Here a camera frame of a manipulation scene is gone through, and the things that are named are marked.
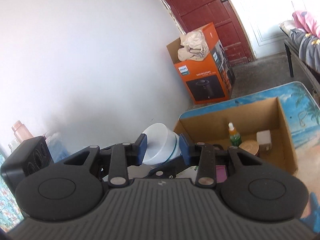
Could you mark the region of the purple plastic lid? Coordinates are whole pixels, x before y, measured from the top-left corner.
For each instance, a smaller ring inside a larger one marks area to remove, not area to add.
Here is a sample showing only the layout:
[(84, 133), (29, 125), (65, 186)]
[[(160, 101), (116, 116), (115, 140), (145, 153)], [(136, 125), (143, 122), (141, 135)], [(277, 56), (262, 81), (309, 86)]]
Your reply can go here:
[(216, 182), (223, 183), (227, 180), (227, 170), (224, 165), (216, 165)]

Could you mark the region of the white supplement bottle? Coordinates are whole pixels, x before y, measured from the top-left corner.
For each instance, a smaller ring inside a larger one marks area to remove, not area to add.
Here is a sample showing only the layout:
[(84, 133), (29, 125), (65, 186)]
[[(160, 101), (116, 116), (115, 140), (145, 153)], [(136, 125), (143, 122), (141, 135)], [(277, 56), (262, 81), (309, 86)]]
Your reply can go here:
[(143, 164), (159, 166), (180, 156), (180, 137), (168, 129), (165, 124), (153, 124), (145, 129), (143, 133), (148, 140)]

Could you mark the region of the green dropper bottle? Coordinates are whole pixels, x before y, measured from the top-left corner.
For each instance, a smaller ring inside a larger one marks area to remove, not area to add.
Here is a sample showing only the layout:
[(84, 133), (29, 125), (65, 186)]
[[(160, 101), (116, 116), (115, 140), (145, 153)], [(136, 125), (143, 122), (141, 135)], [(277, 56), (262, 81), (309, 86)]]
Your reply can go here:
[(242, 138), (240, 133), (236, 130), (232, 122), (228, 123), (228, 132), (229, 132), (229, 139), (233, 146), (239, 147), (242, 143)]

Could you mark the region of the gold lidded jar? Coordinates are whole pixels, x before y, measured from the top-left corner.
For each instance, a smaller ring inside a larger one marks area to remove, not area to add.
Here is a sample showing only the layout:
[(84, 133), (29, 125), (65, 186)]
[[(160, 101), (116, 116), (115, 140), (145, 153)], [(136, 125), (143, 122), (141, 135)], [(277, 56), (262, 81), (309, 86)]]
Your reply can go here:
[(249, 152), (256, 157), (259, 157), (259, 144), (255, 140), (246, 140), (242, 142), (239, 146), (241, 149)]

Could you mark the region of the white USB charger plug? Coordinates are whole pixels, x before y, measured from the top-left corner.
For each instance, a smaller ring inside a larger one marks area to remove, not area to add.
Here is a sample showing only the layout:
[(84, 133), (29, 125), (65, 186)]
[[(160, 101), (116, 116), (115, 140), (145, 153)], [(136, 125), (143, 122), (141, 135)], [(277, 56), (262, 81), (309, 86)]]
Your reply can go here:
[(256, 133), (259, 151), (268, 153), (272, 149), (272, 138), (270, 130), (259, 131)]

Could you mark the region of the pink water bottle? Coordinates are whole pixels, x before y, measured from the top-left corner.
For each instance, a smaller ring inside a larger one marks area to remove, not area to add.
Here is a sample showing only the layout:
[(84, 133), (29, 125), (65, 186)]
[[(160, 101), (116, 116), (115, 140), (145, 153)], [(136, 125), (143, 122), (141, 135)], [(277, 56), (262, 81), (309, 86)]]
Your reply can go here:
[(30, 133), (29, 129), (27, 129), (27, 127), (21, 123), (20, 120), (15, 122), (11, 129), (13, 130), (14, 135), (19, 142), (33, 138), (33, 135)]

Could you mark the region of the orange Philips box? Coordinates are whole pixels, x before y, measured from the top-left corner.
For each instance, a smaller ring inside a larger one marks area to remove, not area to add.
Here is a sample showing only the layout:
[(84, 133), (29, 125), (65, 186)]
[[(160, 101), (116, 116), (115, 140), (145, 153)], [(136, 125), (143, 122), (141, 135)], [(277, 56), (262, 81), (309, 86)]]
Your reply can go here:
[(208, 44), (208, 54), (202, 61), (181, 59), (181, 38), (167, 45), (176, 71), (196, 105), (216, 103), (230, 99), (235, 76), (212, 23), (199, 28)]

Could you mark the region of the beige cloth bag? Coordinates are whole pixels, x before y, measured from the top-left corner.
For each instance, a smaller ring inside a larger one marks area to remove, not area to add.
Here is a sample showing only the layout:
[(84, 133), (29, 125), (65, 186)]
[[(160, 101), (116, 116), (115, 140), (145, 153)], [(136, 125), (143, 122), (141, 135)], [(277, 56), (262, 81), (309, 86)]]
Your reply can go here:
[(177, 51), (180, 61), (203, 61), (209, 54), (209, 47), (201, 29), (180, 35), (181, 48)]

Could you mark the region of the grey patterned quilt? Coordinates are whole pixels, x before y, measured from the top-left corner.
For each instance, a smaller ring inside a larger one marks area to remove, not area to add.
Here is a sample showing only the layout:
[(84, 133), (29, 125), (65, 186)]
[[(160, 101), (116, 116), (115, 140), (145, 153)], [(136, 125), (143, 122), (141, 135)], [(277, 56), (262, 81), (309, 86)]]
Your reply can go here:
[(296, 28), (293, 20), (284, 21), (279, 27), (297, 49), (298, 57), (319, 74), (319, 38), (304, 29)]

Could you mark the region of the dark red wooden door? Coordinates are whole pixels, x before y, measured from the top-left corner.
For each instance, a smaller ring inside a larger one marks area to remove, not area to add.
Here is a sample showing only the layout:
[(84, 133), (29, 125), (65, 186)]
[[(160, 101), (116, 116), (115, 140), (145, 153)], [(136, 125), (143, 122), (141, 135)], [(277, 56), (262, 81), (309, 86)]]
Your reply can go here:
[(248, 36), (230, 0), (165, 0), (188, 33), (212, 23), (232, 66), (254, 61)]

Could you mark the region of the pink floral blanket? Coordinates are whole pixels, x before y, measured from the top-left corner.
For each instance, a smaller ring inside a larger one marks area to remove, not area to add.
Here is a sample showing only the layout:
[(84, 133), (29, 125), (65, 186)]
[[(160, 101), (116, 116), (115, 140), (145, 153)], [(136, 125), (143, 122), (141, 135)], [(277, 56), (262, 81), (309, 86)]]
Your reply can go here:
[(292, 14), (295, 26), (320, 38), (319, 22), (307, 11), (295, 11)]

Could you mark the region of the black metal bed frame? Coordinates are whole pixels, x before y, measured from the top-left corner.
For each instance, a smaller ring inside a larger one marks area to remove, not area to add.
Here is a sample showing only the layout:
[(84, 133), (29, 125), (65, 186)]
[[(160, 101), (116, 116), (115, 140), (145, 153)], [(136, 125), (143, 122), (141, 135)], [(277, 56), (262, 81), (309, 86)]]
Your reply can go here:
[(298, 50), (293, 46), (293, 44), (288, 38), (284, 40), (284, 47), (286, 51), (290, 77), (294, 77), (294, 70), (292, 64), (293, 56), (295, 61), (298, 63), (300, 69), (304, 72), (304, 74), (307, 76), (308, 80), (312, 84), (314, 91), (319, 95), (319, 81), (317, 79), (317, 76), (314, 75), (313, 71), (311, 71), (311, 68), (299, 58)]

